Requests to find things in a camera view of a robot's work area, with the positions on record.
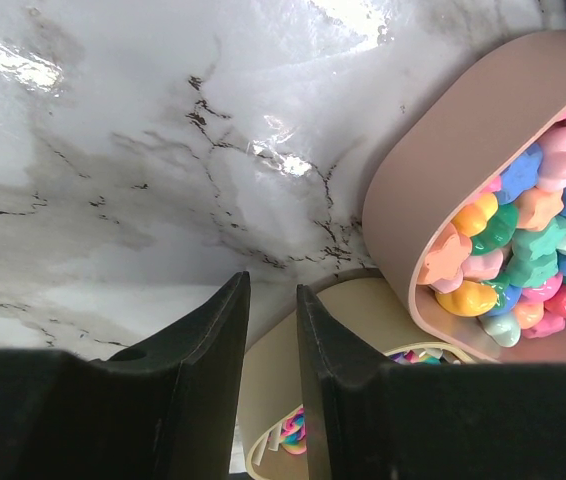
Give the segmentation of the beige tray rainbow lollipops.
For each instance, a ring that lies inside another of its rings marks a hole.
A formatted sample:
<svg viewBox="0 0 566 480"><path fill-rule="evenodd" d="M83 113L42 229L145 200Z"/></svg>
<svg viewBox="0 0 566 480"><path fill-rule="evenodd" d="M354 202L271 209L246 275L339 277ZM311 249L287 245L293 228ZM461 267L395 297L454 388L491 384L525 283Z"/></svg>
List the beige tray rainbow lollipops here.
<svg viewBox="0 0 566 480"><path fill-rule="evenodd" d="M473 359L419 329L382 278L358 278L318 293L329 313L387 356L413 351L420 361ZM302 408L296 314L291 313L245 354L238 402L247 474L253 479L306 479L304 453L279 444L282 429Z"/></svg>

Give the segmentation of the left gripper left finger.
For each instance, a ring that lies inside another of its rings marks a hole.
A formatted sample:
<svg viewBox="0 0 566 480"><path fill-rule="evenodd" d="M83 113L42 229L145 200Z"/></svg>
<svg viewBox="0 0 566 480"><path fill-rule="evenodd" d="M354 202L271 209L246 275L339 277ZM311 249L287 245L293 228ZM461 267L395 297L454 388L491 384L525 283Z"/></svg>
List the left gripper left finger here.
<svg viewBox="0 0 566 480"><path fill-rule="evenodd" d="M106 360L0 349L0 479L225 479L250 309L235 274Z"/></svg>

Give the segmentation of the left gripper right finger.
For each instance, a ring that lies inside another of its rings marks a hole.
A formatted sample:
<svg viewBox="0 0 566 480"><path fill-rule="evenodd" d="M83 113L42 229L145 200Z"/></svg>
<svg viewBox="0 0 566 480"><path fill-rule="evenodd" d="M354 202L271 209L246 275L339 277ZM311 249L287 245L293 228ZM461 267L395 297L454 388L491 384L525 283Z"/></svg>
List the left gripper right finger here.
<svg viewBox="0 0 566 480"><path fill-rule="evenodd" d="M566 479L566 364L400 365L306 286L297 338L313 479Z"/></svg>

